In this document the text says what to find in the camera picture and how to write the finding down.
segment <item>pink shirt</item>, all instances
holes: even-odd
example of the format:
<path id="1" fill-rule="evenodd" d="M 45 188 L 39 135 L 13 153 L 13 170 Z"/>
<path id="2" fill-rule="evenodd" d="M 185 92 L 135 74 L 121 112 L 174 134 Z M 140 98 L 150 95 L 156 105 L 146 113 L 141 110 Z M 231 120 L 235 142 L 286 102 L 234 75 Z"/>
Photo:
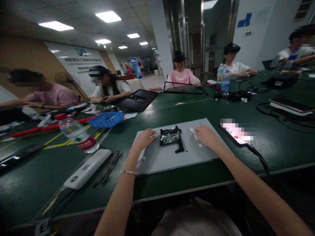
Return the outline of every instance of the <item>pink shirt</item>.
<path id="1" fill-rule="evenodd" d="M 53 84 L 51 90 L 47 92 L 33 92 L 25 97 L 28 102 L 41 102 L 47 106 L 71 107 L 79 104 L 78 96 L 70 89 Z"/>
<path id="2" fill-rule="evenodd" d="M 175 83 L 183 83 L 183 84 L 195 84 L 197 82 L 200 82 L 200 80 L 194 76 L 194 74 L 191 72 L 190 69 L 184 69 L 183 72 L 178 72 L 176 70 L 171 71 L 168 74 L 167 77 L 168 82 L 175 82 Z M 166 83 L 165 88 L 171 88 L 171 87 L 179 87 L 184 86 L 181 84 L 170 84 Z"/>

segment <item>bracelet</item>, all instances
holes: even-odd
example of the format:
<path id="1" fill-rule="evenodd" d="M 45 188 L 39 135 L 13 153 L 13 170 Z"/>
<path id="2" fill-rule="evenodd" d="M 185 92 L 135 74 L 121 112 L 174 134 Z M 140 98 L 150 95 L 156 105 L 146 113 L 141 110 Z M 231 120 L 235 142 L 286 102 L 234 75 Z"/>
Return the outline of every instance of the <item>bracelet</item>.
<path id="1" fill-rule="evenodd" d="M 132 175 L 136 175 L 137 172 L 133 172 L 133 171 L 131 171 L 131 170 L 123 170 L 123 171 L 120 172 L 120 174 L 132 174 Z"/>

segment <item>hand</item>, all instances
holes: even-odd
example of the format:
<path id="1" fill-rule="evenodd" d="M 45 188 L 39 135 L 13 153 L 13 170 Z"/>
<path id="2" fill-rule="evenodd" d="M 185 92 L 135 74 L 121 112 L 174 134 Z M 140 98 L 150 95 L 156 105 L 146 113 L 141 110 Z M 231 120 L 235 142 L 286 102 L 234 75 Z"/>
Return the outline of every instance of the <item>hand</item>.
<path id="1" fill-rule="evenodd" d="M 158 92 L 158 91 L 161 91 L 162 89 L 160 87 L 153 87 L 153 88 L 149 88 L 148 90 L 152 92 Z"/>
<path id="2" fill-rule="evenodd" d="M 152 136 L 153 134 L 156 134 L 156 131 L 152 129 L 146 129 L 143 131 L 139 137 L 136 139 L 134 145 L 132 148 L 135 148 L 135 150 L 142 151 L 144 148 L 146 148 L 150 143 L 155 140 L 155 136 Z"/>
<path id="3" fill-rule="evenodd" d="M 42 107 L 41 104 L 35 103 L 35 102 L 25 102 L 23 105 L 27 106 L 27 107 L 32 107 L 32 108 L 41 108 Z"/>
<path id="4" fill-rule="evenodd" d="M 105 96 L 105 99 L 106 100 L 104 102 L 111 102 L 111 101 L 115 100 L 116 97 L 115 96 Z"/>
<path id="5" fill-rule="evenodd" d="M 257 74 L 257 70 L 255 70 L 254 68 L 249 68 L 247 71 L 249 72 L 249 75 Z"/>
<path id="6" fill-rule="evenodd" d="M 195 135 L 196 137 L 209 148 L 213 149 L 213 147 L 218 146 L 221 142 L 218 140 L 216 133 L 208 128 L 205 125 L 200 125 L 195 128 Z"/>
<path id="7" fill-rule="evenodd" d="M 241 72 L 241 73 L 236 73 L 237 77 L 247 77 L 247 75 L 248 75 L 248 73 L 246 73 L 245 71 Z"/>
<path id="8" fill-rule="evenodd" d="M 194 84 L 194 86 L 195 86 L 195 87 L 200 87 L 201 84 L 200 84 L 200 82 L 197 82 L 197 83 Z"/>

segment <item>white shirt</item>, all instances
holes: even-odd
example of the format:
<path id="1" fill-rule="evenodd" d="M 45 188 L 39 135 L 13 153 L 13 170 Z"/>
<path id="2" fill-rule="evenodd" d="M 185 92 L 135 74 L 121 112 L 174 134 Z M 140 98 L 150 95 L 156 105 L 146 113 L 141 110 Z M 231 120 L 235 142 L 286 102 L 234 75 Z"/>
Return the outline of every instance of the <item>white shirt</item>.
<path id="1" fill-rule="evenodd" d="M 241 73 L 244 71 L 247 71 L 250 67 L 242 64 L 241 62 L 232 62 L 232 66 L 229 67 L 226 64 L 223 65 L 223 69 L 224 69 L 224 73 L 226 72 L 226 70 L 230 70 L 230 74 L 235 74 L 235 73 Z"/>
<path id="2" fill-rule="evenodd" d="M 117 89 L 120 93 L 133 92 L 130 85 L 125 81 L 117 80 L 116 85 L 117 85 Z M 108 91 L 108 94 L 110 96 L 114 95 L 112 87 L 107 86 L 107 91 Z M 98 97 L 98 98 L 99 97 L 105 97 L 102 86 L 96 86 L 94 93 L 90 97 Z"/>
<path id="3" fill-rule="evenodd" d="M 280 51 L 276 57 L 272 60 L 272 63 L 270 64 L 270 67 L 278 67 L 283 65 L 284 63 L 281 62 L 280 60 L 288 58 L 289 56 L 291 56 L 293 54 L 293 52 L 291 52 L 291 50 L 289 48 L 286 48 L 282 51 Z M 300 47 L 299 51 L 298 51 L 298 59 L 299 58 L 303 58 L 306 56 L 310 56 L 312 54 L 315 54 L 315 50 L 312 49 L 311 47 L 308 46 L 302 46 Z"/>

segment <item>blue plastic basket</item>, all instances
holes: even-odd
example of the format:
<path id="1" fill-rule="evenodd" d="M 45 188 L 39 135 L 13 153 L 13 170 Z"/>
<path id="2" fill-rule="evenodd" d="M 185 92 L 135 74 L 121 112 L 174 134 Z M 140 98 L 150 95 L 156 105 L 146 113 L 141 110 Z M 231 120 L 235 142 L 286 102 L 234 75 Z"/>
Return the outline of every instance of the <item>blue plastic basket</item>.
<path id="1" fill-rule="evenodd" d="M 87 121 L 93 128 L 112 128 L 124 119 L 121 111 L 106 112 Z"/>

